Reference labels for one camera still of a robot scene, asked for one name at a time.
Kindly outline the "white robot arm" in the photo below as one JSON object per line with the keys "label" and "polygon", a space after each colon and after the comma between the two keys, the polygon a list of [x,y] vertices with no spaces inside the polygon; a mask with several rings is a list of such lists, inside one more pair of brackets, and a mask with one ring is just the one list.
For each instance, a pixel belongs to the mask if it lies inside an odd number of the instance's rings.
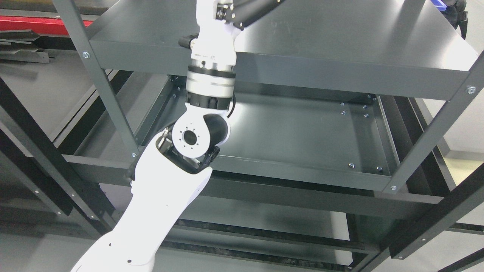
{"label": "white robot arm", "polygon": [[186,112],[157,133],[133,169],[132,199],[73,272],[151,272],[159,246],[211,177],[211,162],[230,136],[236,55],[192,57]]}

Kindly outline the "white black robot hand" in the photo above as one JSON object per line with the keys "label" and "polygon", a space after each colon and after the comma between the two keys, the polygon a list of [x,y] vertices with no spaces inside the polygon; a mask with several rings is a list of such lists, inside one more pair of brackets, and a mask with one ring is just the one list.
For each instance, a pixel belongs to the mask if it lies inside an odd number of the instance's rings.
{"label": "white black robot hand", "polygon": [[192,46],[192,60],[235,66],[237,36],[282,3],[283,0],[197,0],[199,35]]}

